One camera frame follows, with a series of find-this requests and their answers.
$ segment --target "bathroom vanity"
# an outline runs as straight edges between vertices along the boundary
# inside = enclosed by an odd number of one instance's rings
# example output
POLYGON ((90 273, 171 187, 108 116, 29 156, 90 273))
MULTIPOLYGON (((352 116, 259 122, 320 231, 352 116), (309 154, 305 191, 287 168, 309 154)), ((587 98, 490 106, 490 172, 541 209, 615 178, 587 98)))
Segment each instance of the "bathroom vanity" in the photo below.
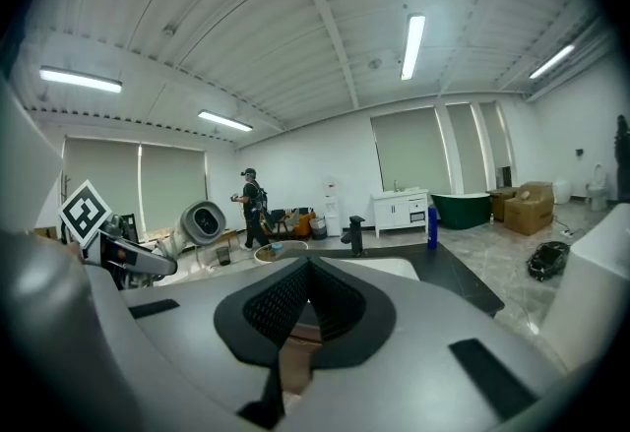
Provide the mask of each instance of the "bathroom vanity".
POLYGON ((411 188, 372 195, 376 237, 385 229, 425 227, 428 220, 428 191, 411 188))

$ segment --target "roller blind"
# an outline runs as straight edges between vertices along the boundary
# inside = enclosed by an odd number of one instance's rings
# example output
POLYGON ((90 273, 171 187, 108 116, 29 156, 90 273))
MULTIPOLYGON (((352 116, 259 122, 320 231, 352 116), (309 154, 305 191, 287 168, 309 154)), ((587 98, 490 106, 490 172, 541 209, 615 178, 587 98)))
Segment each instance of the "roller blind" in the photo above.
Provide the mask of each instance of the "roller blind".
POLYGON ((444 144, 433 107, 374 117, 372 129, 384 190, 393 190, 394 180, 398 180, 401 188, 451 192, 444 144))
POLYGON ((492 159, 494 160, 495 168, 502 168, 510 166, 510 155, 508 153, 508 139, 505 135, 505 130, 501 125, 501 119, 499 118, 499 109, 496 102, 482 103, 481 113, 483 114, 483 120, 485 121, 485 128, 488 131, 488 138, 490 140, 490 149, 492 150, 492 159))
POLYGON ((90 180, 115 214, 133 214, 140 220, 138 144, 69 138, 63 169, 68 196, 90 180))
POLYGON ((142 204, 147 231, 173 227, 182 212, 206 197, 205 153, 142 146, 142 204))
POLYGON ((487 189, 485 167, 473 109, 469 104, 448 105, 447 108, 460 153, 464 193, 485 192, 487 189))

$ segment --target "blue bottle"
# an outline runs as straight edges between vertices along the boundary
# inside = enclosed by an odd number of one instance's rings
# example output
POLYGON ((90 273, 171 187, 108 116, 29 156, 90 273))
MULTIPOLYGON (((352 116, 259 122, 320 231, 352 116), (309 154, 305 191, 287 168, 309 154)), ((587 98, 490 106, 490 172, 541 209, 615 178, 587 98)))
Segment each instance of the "blue bottle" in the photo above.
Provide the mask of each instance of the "blue bottle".
POLYGON ((427 233, 429 237, 427 247, 430 250, 435 250, 437 248, 437 209, 435 207, 429 207, 427 233))

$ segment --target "ceiling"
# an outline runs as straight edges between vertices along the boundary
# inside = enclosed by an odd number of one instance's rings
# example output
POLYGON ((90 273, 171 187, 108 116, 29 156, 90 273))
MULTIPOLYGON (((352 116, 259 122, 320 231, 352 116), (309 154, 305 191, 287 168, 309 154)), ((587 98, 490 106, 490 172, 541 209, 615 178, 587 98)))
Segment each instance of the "ceiling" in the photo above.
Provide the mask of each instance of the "ceiling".
POLYGON ((568 42, 601 37, 593 0, 32 0, 11 82, 39 119, 158 126, 242 146, 370 105, 458 92, 531 94, 568 42), (401 81, 409 14, 426 29, 401 81), (121 94, 45 83, 41 65, 120 80, 121 94), (197 117, 251 124, 242 133, 197 117))

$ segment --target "ceiling light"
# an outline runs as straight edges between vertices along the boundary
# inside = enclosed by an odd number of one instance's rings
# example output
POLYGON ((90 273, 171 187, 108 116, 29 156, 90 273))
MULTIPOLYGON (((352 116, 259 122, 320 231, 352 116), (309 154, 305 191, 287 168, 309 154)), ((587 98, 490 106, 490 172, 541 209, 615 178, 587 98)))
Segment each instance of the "ceiling light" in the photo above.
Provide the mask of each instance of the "ceiling light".
POLYGON ((72 70, 42 66, 39 69, 39 75, 42 79, 49 82, 61 82, 95 90, 109 91, 110 93, 120 93, 122 91, 122 83, 119 81, 73 72, 72 70))
POLYGON ((424 16, 411 16, 409 18, 409 27, 407 32, 407 47, 405 48, 405 59, 403 60, 403 72, 401 79, 408 81, 413 77, 415 70, 415 61, 420 51, 420 43, 422 42, 422 33, 424 32, 424 16))
POLYGON ((562 59, 568 56, 571 51, 575 49, 574 45, 567 45, 562 50, 560 50, 555 56, 553 56, 549 61, 547 61, 544 65, 538 68, 535 72, 530 75, 530 79, 536 79, 540 77, 544 72, 546 72, 552 66, 557 65, 562 59))
POLYGON ((198 115, 202 119, 208 119, 209 121, 218 122, 219 124, 229 126, 230 128, 236 128, 241 131, 251 131, 252 129, 254 129, 247 124, 243 124, 242 122, 238 122, 233 119, 228 119, 227 117, 221 117, 220 115, 216 115, 215 113, 209 112, 208 110, 202 110, 201 112, 199 112, 198 115))

